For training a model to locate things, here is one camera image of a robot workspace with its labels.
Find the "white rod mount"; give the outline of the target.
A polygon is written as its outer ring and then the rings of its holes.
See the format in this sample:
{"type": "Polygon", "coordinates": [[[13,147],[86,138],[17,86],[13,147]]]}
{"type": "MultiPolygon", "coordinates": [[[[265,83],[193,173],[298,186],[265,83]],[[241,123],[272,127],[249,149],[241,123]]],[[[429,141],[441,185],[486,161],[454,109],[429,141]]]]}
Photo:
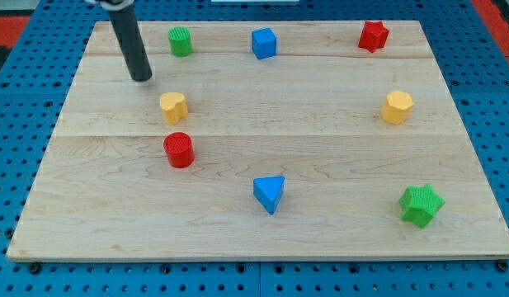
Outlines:
{"type": "Polygon", "coordinates": [[[105,10],[122,10],[132,6],[134,0],[85,0],[92,5],[99,4],[105,10]]]}

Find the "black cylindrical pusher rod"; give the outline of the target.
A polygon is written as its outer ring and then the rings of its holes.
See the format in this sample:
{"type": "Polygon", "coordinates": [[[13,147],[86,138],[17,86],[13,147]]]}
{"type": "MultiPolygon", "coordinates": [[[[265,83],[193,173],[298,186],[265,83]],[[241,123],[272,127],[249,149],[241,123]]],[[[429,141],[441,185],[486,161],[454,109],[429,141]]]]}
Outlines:
{"type": "Polygon", "coordinates": [[[113,2],[108,9],[121,52],[132,80],[145,82],[152,69],[144,48],[132,2],[113,2]]]}

